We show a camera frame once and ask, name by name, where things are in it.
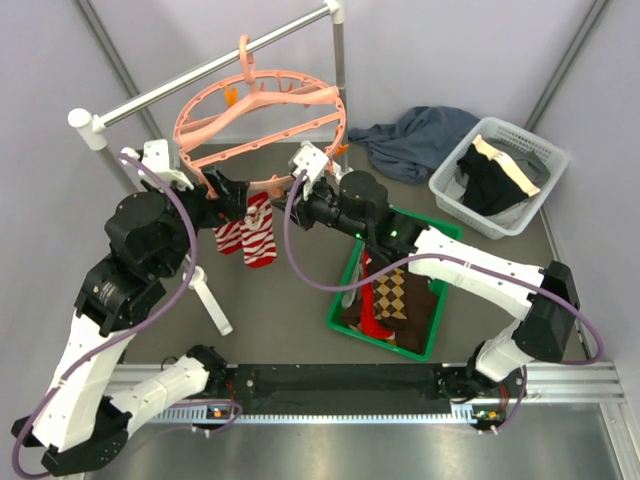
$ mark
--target white laundry basket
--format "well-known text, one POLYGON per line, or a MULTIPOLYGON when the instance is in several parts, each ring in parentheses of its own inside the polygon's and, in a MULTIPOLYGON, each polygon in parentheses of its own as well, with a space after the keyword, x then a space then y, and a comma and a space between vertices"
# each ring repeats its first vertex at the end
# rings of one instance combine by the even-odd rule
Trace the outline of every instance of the white laundry basket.
POLYGON ((509 122, 488 117, 478 122, 440 165, 438 170, 435 171, 429 180, 429 188, 435 193, 436 203, 440 209, 487 237, 497 240, 505 235, 514 236, 522 233, 542 206, 551 189, 558 182, 568 163, 568 155, 553 144, 509 122), (508 143, 525 152, 533 150, 549 169, 549 180, 542 186, 540 193, 532 198, 527 208, 522 212, 522 216, 510 228, 504 228, 491 220, 487 220, 486 217, 444 194, 445 188, 447 188, 447 185, 455 175, 458 160, 464 156, 467 148, 471 145, 471 141, 478 134, 485 139, 495 139, 508 143))

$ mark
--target red cloth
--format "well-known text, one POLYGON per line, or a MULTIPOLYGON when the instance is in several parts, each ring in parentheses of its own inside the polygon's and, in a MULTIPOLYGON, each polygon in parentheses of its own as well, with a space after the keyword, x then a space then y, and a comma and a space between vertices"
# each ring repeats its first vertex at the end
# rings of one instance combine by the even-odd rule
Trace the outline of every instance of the red cloth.
POLYGON ((244 263, 251 268, 265 267, 276 259, 273 238, 273 209, 269 194, 261 192, 249 199, 244 221, 240 224, 244 263))
MULTIPOLYGON (((362 255, 362 278, 367 278, 367 264, 369 263, 369 255, 362 255)), ((393 330, 387 330, 380 326, 373 314, 373 287, 367 283, 360 289, 362 295, 362 310, 360 311, 360 329, 362 333, 371 338, 387 340, 393 338, 393 330)))
POLYGON ((242 248, 244 263, 251 268, 265 267, 278 256, 273 238, 273 209, 267 192, 249 198, 244 220, 227 223, 214 229, 214 233, 219 252, 230 255, 242 248))

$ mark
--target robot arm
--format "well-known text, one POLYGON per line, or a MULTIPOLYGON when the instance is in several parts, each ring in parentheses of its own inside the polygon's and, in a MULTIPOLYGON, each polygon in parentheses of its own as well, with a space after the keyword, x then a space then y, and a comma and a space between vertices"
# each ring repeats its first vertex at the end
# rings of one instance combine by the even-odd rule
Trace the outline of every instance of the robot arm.
MULTIPOLYGON (((152 155, 152 168, 174 186, 196 230, 244 217, 248 183, 210 172, 209 181, 225 195, 208 199, 205 187, 194 187, 170 166, 164 168, 167 149, 166 141, 147 142, 138 156, 152 155)), ((111 252, 87 273, 75 302, 67 346, 50 385, 50 390, 58 391, 23 442, 47 449, 42 463, 55 476, 102 468, 140 426, 175 402, 205 389, 225 391, 221 372, 226 363, 213 349, 197 346, 154 378, 104 396, 119 358, 135 335, 110 344, 62 378, 87 352, 144 321, 165 294, 160 279, 174 276, 187 254, 189 241, 182 220, 149 181, 143 178, 149 191, 126 197, 105 224, 111 252)), ((14 423, 15 436, 27 419, 14 423)))
MULTIPOLYGON (((533 360, 562 360, 575 322, 573 315, 531 288, 496 279, 482 270, 498 272, 533 288, 542 287, 579 308, 573 277, 566 265, 555 261, 546 269, 522 265, 457 242, 394 210, 388 203, 386 188, 367 172, 344 175, 336 194, 319 173, 327 163, 328 158, 310 144, 303 144, 292 158, 295 178, 306 170, 301 192, 290 193, 295 195, 291 214, 295 223, 309 229, 320 222, 360 239, 365 242, 367 253, 380 264, 423 254, 453 257, 449 261, 416 259, 408 269, 486 298, 514 317, 513 323, 496 338, 479 345, 469 360, 469 396, 495 387, 512 371, 533 360)), ((276 206, 284 210, 284 203, 280 201, 276 206)))

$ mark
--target plastic basket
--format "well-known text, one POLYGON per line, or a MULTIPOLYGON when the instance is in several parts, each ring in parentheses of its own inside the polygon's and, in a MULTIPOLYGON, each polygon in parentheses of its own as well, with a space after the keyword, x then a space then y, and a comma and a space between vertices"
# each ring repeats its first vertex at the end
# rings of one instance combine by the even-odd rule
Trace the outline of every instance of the plastic basket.
MULTIPOLYGON (((455 239, 460 240, 462 238, 462 229, 457 225, 452 225, 450 223, 442 222, 440 220, 434 220, 432 218, 424 217, 421 215, 416 215, 415 213, 407 212, 406 210, 401 210, 399 208, 395 209, 397 212, 404 213, 405 215, 409 215, 413 218, 417 218, 422 220, 427 225, 437 228, 445 235, 455 239)), ((347 270, 345 271, 342 280, 340 282, 341 285, 346 285, 352 282, 352 277, 358 261, 360 260, 360 254, 362 252, 362 248, 364 246, 363 242, 358 242, 356 244, 355 249, 353 250, 353 254, 349 259, 349 263, 347 265, 347 270)), ((438 326, 440 325, 440 319, 442 318, 442 312, 444 311, 444 304, 447 299, 447 291, 449 289, 449 285, 440 280, 434 280, 429 284, 429 290, 435 293, 438 296, 438 304, 436 306, 435 311, 433 312, 433 316, 429 322, 427 327, 427 341, 425 346, 425 351, 422 355, 410 352, 405 350, 404 348, 397 347, 395 345, 391 345, 383 340, 378 340, 375 338, 367 337, 365 334, 361 332, 356 332, 351 330, 348 326, 342 323, 340 319, 340 315, 344 309, 342 308, 342 297, 345 295, 344 293, 337 294, 333 303, 331 304, 331 309, 329 310, 329 315, 327 315, 327 325, 329 328, 336 330, 340 333, 344 333, 345 335, 349 335, 350 337, 359 338, 360 340, 364 340, 365 342, 369 342, 373 345, 377 345, 378 347, 385 348, 387 350, 391 350, 392 352, 399 353, 400 355, 404 355, 405 357, 411 358, 413 360, 417 360, 419 362, 426 362, 431 357, 431 353, 433 352, 433 346, 436 342, 436 335, 438 333, 438 326)))
POLYGON ((442 165, 440 165, 438 170, 435 171, 429 180, 429 188, 436 195, 436 203, 441 210, 444 210, 449 215, 454 216, 487 237, 497 240, 505 235, 514 236, 522 233, 536 212, 542 207, 542 204, 549 196, 553 187, 558 183, 560 175, 562 175, 568 163, 569 156, 552 143, 509 122, 488 117, 478 122, 473 130, 462 139, 453 152, 451 152, 442 165), (457 161, 464 156, 467 148, 471 145, 471 141, 478 134, 484 138, 492 138, 508 143, 523 151, 533 150, 544 162, 551 174, 547 183, 540 189, 540 193, 532 198, 527 208, 523 211, 522 216, 514 222, 510 228, 505 228, 495 224, 491 220, 487 220, 486 217, 483 217, 479 213, 474 212, 470 208, 462 205, 462 203, 444 194, 445 188, 455 175, 457 161))

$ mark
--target white rack leg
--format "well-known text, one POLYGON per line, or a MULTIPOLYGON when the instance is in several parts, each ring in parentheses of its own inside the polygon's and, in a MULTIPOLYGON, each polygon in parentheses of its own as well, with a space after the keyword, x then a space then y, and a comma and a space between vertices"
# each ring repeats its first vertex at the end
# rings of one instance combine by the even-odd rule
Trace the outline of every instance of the white rack leg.
POLYGON ((220 334, 224 336, 233 332, 233 327, 231 326, 229 319, 224 314, 222 308, 220 308, 220 305, 218 304, 218 301, 207 286, 207 274, 204 272, 202 267, 196 267, 193 278, 191 279, 191 282, 189 282, 189 288, 191 290, 195 290, 198 294, 198 297, 200 297, 200 300, 204 304, 204 308, 207 309, 211 320, 213 320, 213 323, 215 323, 218 330, 220 330, 220 334))

